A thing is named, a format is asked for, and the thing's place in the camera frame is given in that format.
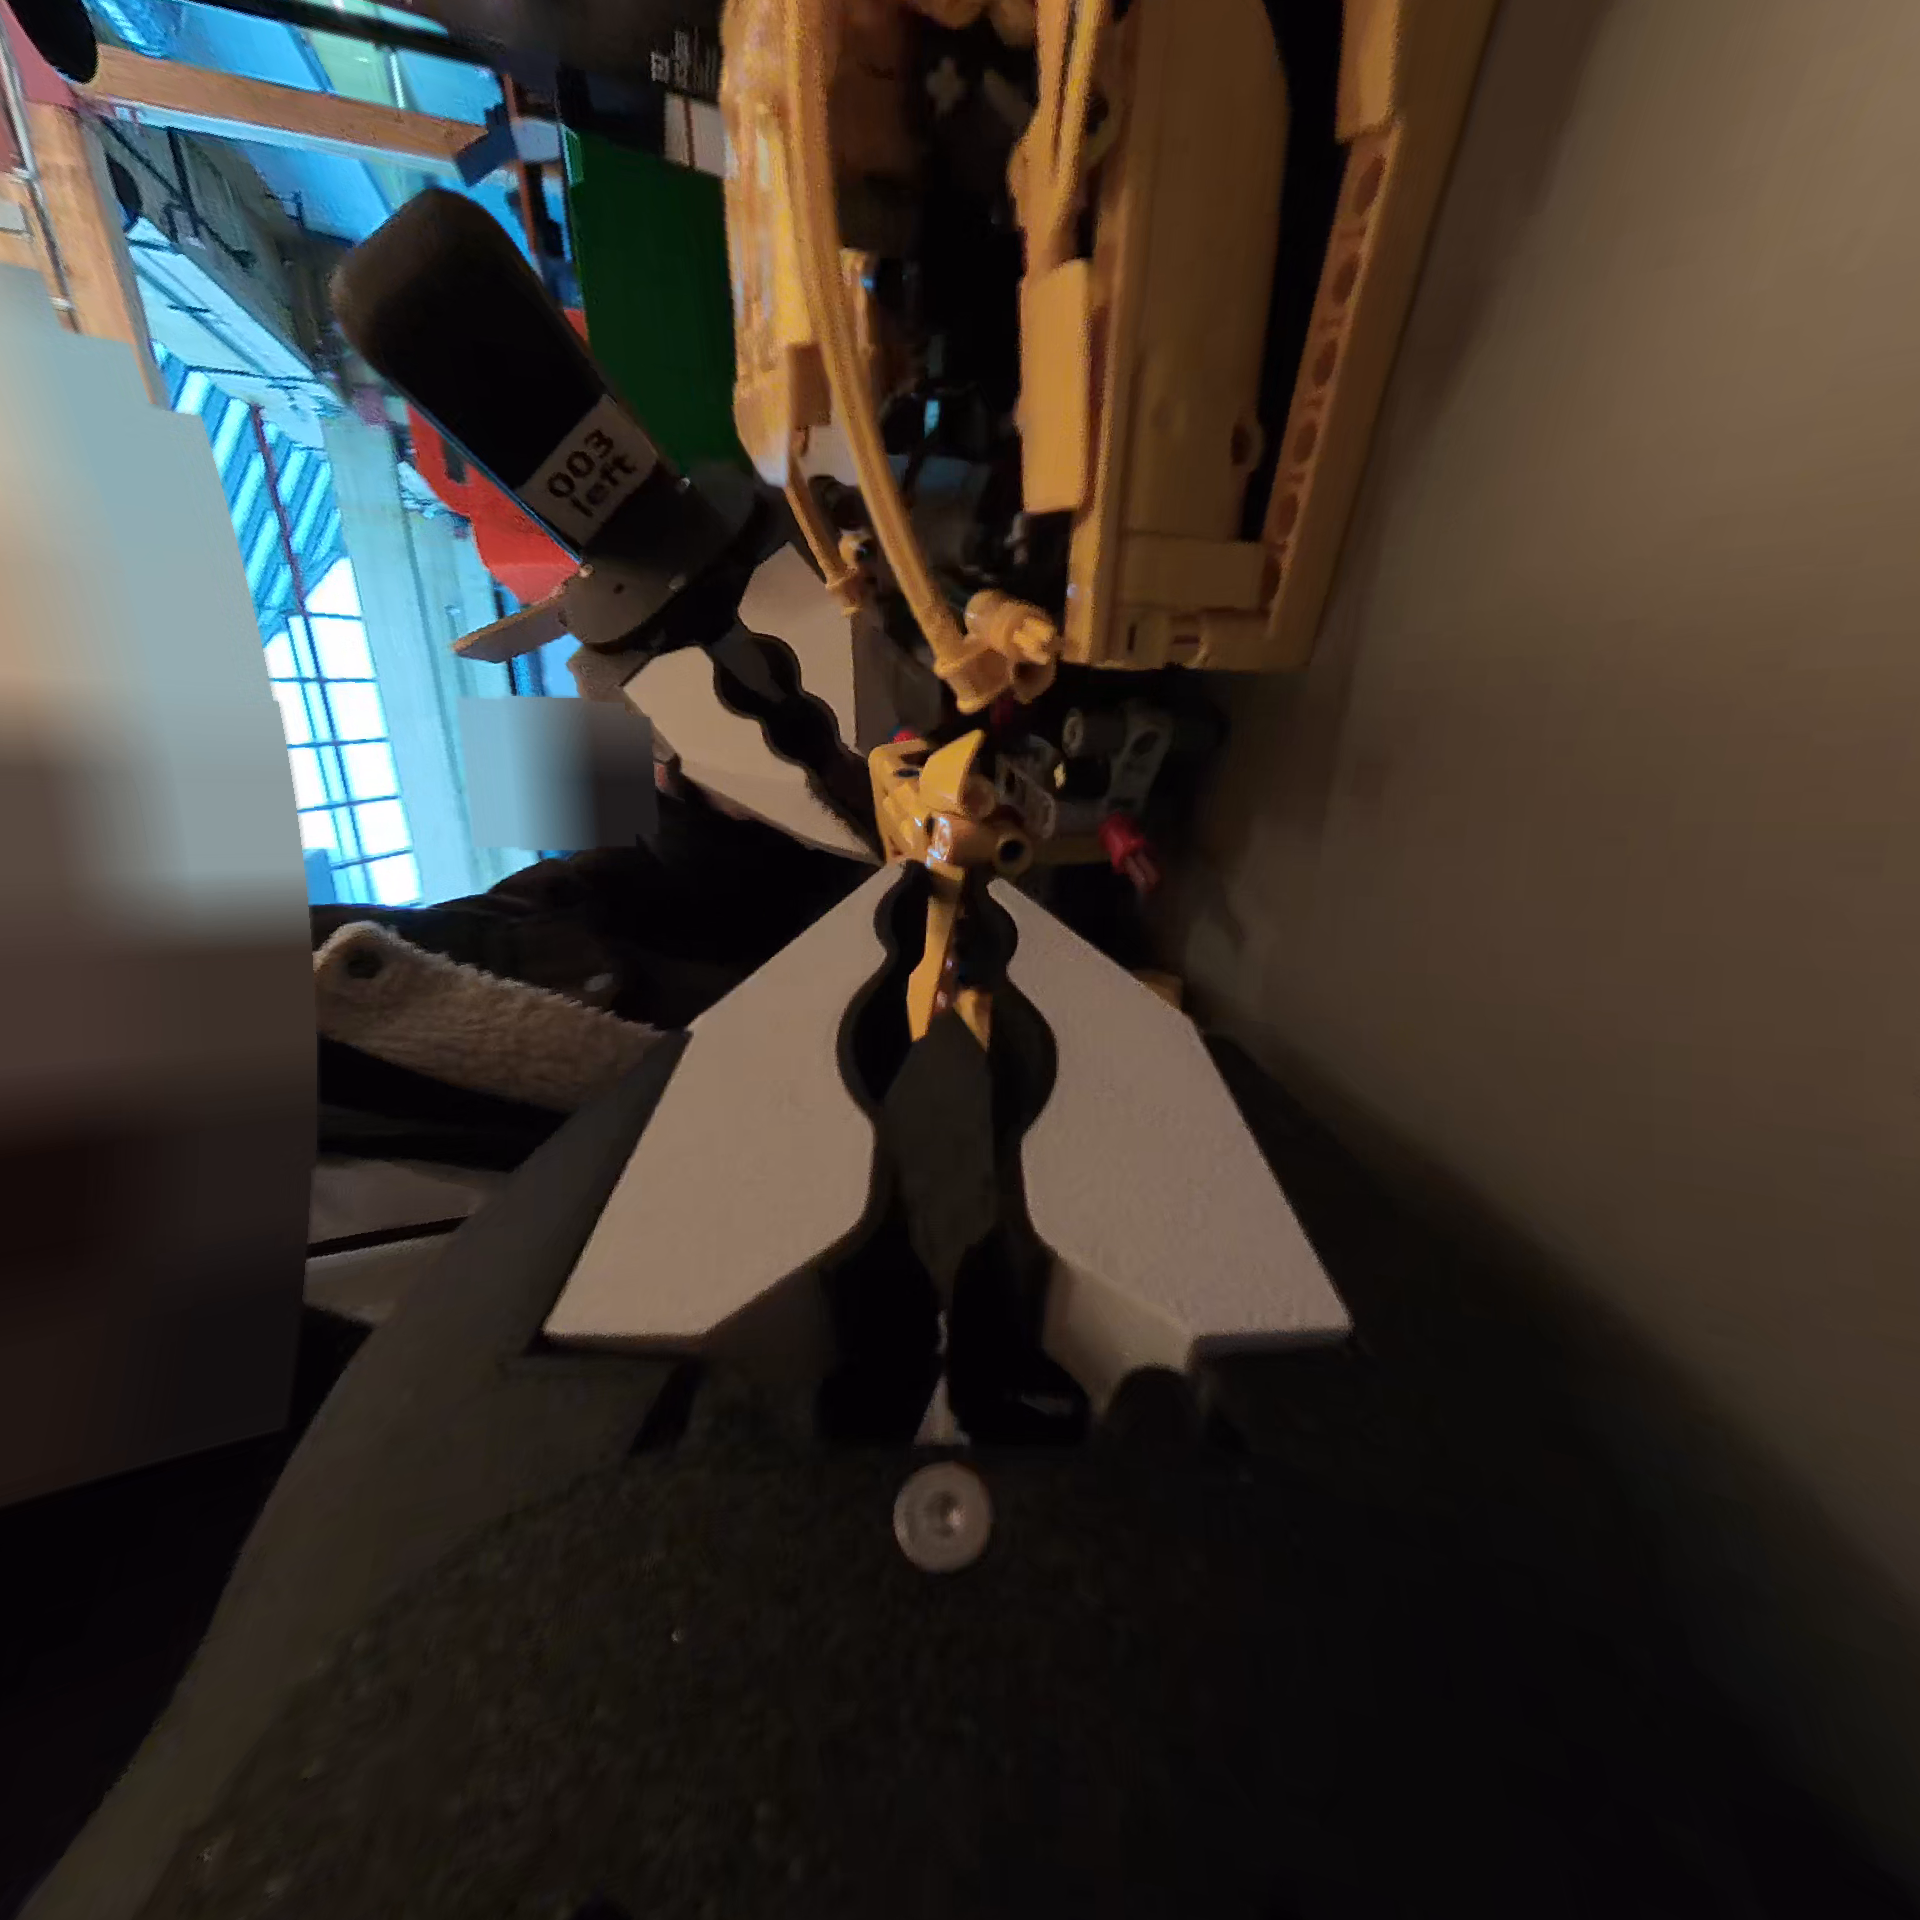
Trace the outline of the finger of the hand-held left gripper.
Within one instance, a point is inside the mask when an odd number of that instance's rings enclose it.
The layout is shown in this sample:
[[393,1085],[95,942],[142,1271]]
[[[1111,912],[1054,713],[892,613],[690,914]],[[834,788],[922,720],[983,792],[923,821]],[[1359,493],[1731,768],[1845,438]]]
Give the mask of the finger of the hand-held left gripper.
[[889,728],[885,633],[850,613],[794,544],[757,564],[713,645],[715,689],[775,764],[833,813],[874,813],[870,752]]
[[819,778],[782,757],[761,720],[722,692],[719,668],[703,649],[646,662],[621,687],[683,781],[722,810],[775,828],[806,848],[878,865],[870,837],[843,821]]

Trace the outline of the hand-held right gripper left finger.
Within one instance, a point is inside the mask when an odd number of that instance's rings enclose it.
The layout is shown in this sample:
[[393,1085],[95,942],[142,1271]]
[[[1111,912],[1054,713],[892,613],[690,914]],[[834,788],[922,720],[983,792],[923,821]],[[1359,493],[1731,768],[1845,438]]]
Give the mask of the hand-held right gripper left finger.
[[694,1016],[654,1116],[543,1318],[558,1346],[655,1358],[828,1358],[822,1265],[874,1194],[874,1120],[843,1076],[854,993],[885,968],[853,895]]

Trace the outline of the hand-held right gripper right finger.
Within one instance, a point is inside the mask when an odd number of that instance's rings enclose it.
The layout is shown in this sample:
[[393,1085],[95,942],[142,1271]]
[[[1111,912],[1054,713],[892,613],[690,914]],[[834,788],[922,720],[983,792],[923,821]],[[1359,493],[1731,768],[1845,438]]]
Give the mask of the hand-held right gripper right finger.
[[1198,1025],[1011,882],[1005,982],[1054,1076],[1022,1136],[1049,1254],[1042,1349],[1103,1409],[1130,1375],[1292,1352],[1354,1330]]

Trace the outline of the yellow brick panel piece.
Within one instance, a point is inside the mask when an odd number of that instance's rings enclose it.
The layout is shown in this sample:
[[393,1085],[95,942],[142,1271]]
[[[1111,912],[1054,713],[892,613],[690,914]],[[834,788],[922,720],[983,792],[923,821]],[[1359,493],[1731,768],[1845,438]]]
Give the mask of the yellow brick panel piece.
[[1036,839],[975,770],[985,742],[981,728],[941,748],[902,732],[868,753],[879,849],[923,869],[927,882],[923,945],[902,990],[914,1042],[937,1016],[956,1015],[981,1049],[993,1047],[993,988],[964,981],[969,893],[978,880],[1026,873]]

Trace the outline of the yellow brick car model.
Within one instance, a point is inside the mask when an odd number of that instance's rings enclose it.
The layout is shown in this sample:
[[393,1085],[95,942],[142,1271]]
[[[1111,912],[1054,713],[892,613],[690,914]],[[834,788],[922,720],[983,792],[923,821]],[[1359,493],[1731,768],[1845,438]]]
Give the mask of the yellow brick car model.
[[734,421],[1036,858],[1303,664],[1498,5],[722,5]]

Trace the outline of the grey desk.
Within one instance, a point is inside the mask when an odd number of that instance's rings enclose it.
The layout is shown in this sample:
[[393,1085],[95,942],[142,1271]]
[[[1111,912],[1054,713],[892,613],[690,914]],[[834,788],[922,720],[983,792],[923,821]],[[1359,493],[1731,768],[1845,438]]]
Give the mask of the grey desk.
[[1502,5],[1185,962],[1483,1254],[1916,1885],[1917,5]]

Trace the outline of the red plastic bag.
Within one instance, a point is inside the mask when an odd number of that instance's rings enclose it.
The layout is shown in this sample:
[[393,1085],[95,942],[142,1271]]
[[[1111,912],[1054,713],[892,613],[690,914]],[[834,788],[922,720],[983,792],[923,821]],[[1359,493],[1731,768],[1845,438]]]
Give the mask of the red plastic bag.
[[563,590],[579,569],[542,526],[497,481],[492,481],[444,434],[404,405],[413,468],[439,504],[467,521],[478,557],[497,586],[531,605]]

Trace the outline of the green plastic bin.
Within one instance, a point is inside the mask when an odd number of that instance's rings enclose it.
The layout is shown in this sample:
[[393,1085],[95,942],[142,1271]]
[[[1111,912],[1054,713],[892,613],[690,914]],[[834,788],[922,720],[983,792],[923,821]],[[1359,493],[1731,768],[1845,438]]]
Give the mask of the green plastic bin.
[[722,183],[567,132],[567,222],[588,344],[610,386],[674,465],[747,470]]

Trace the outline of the glass skylight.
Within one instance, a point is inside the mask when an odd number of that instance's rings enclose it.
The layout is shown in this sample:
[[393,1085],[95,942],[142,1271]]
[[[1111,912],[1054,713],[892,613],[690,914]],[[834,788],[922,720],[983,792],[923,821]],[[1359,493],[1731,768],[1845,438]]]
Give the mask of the glass skylight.
[[323,444],[323,389],[246,297],[262,244],[183,132],[109,128],[107,177],[167,405],[202,422],[292,770],[314,905],[420,905],[418,842]]

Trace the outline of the white shirt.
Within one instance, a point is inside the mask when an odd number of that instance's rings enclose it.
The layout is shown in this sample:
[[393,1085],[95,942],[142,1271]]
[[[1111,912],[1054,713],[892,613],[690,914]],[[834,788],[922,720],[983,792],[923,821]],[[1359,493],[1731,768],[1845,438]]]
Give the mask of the white shirt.
[[303,1306],[383,1324],[507,1174],[410,1159],[323,1156],[309,1189]]

